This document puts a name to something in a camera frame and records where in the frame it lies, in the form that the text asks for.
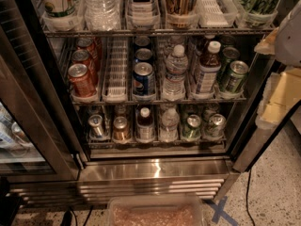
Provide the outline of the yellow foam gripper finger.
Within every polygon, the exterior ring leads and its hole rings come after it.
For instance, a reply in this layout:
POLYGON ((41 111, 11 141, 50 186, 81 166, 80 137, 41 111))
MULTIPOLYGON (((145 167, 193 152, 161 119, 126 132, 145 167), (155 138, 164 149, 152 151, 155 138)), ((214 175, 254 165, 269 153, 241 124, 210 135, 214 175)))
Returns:
POLYGON ((301 100, 301 69, 289 68, 272 73, 268 78, 255 123, 258 128, 275 128, 288 112, 301 100))

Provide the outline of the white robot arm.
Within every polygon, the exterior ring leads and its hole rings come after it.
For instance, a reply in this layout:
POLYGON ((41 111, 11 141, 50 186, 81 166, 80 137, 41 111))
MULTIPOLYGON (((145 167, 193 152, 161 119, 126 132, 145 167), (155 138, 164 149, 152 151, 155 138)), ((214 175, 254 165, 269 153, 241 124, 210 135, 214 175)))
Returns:
POLYGON ((257 111, 257 127, 271 130, 301 100, 301 1, 254 51, 273 55, 276 61, 287 66, 282 73, 271 73, 257 111))

